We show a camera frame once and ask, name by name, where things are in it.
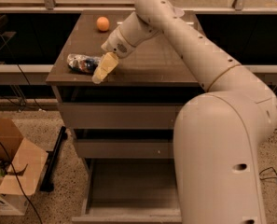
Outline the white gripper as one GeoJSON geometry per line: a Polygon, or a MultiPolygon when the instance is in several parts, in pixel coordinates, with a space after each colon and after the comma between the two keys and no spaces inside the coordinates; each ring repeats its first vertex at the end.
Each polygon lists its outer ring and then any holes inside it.
{"type": "Polygon", "coordinates": [[[118,58],[126,58],[135,51],[135,47],[126,41],[120,31],[109,35],[101,48],[107,53],[100,60],[92,76],[92,82],[102,83],[118,65],[118,58]]]}

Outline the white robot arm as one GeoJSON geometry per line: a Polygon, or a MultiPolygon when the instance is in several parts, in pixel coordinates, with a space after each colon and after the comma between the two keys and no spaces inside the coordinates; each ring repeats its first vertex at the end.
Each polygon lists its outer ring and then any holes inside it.
{"type": "Polygon", "coordinates": [[[277,97],[168,0],[135,0],[134,12],[103,43],[93,82],[156,34],[165,35],[204,90],[181,108],[173,128],[182,223],[267,224],[257,147],[277,127],[277,97]]]}

